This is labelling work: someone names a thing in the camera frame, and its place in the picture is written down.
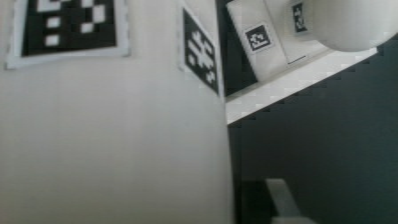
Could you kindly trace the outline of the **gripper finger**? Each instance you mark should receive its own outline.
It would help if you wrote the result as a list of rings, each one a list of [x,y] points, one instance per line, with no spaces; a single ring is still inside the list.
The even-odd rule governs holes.
[[[239,224],[315,224],[281,178],[242,182]]]

